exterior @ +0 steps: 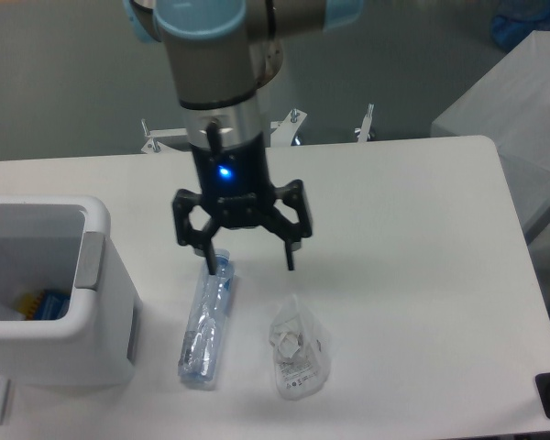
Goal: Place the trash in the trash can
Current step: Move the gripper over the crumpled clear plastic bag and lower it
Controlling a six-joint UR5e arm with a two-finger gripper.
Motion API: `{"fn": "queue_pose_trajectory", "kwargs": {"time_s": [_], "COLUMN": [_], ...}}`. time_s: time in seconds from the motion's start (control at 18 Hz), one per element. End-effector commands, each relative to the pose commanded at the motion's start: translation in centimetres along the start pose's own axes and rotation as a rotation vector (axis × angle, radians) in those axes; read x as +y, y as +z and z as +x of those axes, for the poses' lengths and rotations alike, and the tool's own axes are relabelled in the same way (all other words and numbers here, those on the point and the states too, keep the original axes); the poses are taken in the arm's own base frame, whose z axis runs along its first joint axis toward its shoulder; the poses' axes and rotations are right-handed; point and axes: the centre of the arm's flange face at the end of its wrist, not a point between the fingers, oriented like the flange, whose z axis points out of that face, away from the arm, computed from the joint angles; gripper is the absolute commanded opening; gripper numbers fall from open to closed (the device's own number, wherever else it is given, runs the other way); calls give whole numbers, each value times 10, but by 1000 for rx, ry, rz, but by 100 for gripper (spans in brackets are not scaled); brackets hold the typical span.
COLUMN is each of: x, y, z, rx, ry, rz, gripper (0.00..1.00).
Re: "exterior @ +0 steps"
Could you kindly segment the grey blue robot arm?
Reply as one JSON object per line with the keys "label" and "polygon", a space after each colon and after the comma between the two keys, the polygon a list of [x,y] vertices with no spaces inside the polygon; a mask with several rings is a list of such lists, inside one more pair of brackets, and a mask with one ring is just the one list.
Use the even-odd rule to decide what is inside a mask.
{"label": "grey blue robot arm", "polygon": [[136,32],[160,42],[170,63],[201,190],[177,191],[178,243],[217,271],[221,228],[261,226],[291,255],[313,232],[303,182],[270,180],[261,78],[253,49],[312,30],[353,23],[359,1],[128,1]]}

